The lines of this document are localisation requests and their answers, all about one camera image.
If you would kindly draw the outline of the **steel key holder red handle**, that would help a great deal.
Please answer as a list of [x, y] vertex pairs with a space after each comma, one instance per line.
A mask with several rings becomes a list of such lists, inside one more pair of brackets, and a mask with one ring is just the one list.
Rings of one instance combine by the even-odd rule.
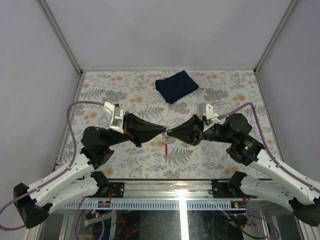
[[164, 156], [167, 157], [169, 150], [168, 150], [168, 133], [169, 133], [169, 128], [165, 127], [165, 131], [162, 133], [162, 140], [164, 142], [164, 150], [165, 150], [165, 154]]

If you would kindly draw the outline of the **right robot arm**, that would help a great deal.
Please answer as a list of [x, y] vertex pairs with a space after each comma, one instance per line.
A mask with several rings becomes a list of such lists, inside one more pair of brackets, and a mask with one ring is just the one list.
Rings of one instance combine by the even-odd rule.
[[244, 194], [263, 198], [288, 209], [300, 221], [318, 227], [320, 183], [274, 158], [265, 145], [250, 136], [251, 130], [252, 126], [241, 113], [228, 116], [222, 124], [215, 118], [211, 125], [194, 115], [170, 129], [168, 135], [193, 146], [201, 141], [228, 143], [226, 152], [235, 162], [263, 173], [278, 184], [262, 184], [237, 172], [228, 183], [231, 196], [237, 198]]

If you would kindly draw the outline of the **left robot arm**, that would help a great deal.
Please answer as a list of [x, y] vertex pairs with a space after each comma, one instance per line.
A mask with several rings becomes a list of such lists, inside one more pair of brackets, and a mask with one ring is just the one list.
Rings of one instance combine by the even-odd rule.
[[165, 130], [129, 112], [110, 128], [87, 127], [81, 139], [83, 147], [71, 161], [34, 183], [13, 188], [14, 206], [23, 226], [34, 228], [56, 209], [79, 198], [105, 197], [110, 183], [98, 169], [113, 155], [110, 147], [127, 141], [141, 147]]

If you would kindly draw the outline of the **folded dark blue cloth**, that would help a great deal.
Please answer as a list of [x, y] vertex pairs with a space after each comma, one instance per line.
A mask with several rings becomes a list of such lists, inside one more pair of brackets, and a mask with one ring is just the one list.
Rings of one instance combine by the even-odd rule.
[[183, 70], [168, 78], [156, 80], [155, 88], [165, 102], [172, 105], [197, 90], [199, 85]]

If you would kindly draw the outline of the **aluminium table edge rail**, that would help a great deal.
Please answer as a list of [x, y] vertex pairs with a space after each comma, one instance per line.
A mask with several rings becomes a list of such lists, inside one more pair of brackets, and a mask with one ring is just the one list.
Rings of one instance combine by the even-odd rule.
[[110, 179], [111, 201], [115, 200], [233, 200], [246, 199], [232, 193], [227, 179]]

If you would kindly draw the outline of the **left aluminium frame post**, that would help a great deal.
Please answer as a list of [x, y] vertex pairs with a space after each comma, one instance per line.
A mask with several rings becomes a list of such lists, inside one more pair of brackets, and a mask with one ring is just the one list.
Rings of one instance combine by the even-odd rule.
[[68, 41], [66, 40], [52, 10], [50, 9], [50, 6], [48, 5], [46, 0], [37, 0], [36, 1], [41, 8], [45, 18], [47, 19], [48, 23], [50, 24], [57, 40], [59, 41], [64, 53], [66, 54], [69, 62], [71, 63], [73, 69], [75, 72], [81, 76], [83, 73], [83, 69], [80, 66], [78, 60], [76, 59], [73, 51], [70, 48], [70, 45], [68, 44]]

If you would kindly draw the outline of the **aluminium frame post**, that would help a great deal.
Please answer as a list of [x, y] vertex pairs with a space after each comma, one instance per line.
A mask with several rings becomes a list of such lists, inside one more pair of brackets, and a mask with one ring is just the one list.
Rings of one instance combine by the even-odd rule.
[[41, 8], [45, 18], [47, 19], [48, 23], [50, 24], [57, 40], [59, 41], [64, 53], [66, 54], [69, 62], [71, 63], [73, 69], [75, 72], [81, 76], [83, 73], [83, 69], [80, 66], [78, 60], [76, 59], [73, 51], [70, 48], [70, 45], [68, 44], [68, 41], [66, 40], [52, 10], [50, 9], [50, 6], [48, 5], [46, 0], [37, 0], [36, 1]]
[[299, 2], [300, 2], [299, 0], [291, 0], [290, 1], [290, 3], [288, 5], [288, 7], [286, 8], [283, 16], [281, 17], [279, 23], [277, 24], [277, 26], [276, 26], [276, 28], [275, 28], [270, 40], [268, 41], [268, 43], [267, 43], [267, 45], [266, 45], [261, 57], [259, 58], [257, 64], [255, 65], [255, 67], [253, 69], [255, 74], [257, 74], [261, 70], [264, 62], [266, 61], [268, 55], [270, 54], [271, 50], [273, 49], [273, 46], [275, 45], [277, 39], [279, 38], [282, 30], [285, 27], [287, 21], [291, 17], [292, 13], [294, 12], [294, 10], [295, 10], [295, 8], [296, 8], [296, 6], [297, 6], [297, 4]]

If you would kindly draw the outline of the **right aluminium frame post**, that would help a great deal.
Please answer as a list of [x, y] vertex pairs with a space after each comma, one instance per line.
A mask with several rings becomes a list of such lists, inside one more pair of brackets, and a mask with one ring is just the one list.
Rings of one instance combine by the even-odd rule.
[[295, 8], [296, 8], [296, 6], [297, 6], [297, 4], [299, 2], [300, 2], [299, 0], [291, 0], [290, 1], [290, 3], [288, 5], [288, 7], [286, 8], [283, 16], [281, 17], [279, 23], [277, 24], [277, 26], [276, 26], [276, 28], [275, 28], [270, 40], [268, 41], [268, 43], [267, 43], [267, 45], [266, 45], [261, 57], [259, 58], [257, 64], [255, 65], [255, 67], [253, 69], [255, 74], [257, 74], [261, 70], [264, 62], [266, 61], [268, 55], [270, 54], [271, 50], [273, 49], [273, 46], [275, 45], [277, 39], [279, 38], [282, 30], [285, 27], [287, 21], [291, 17], [292, 13], [294, 12], [294, 10], [295, 10]]

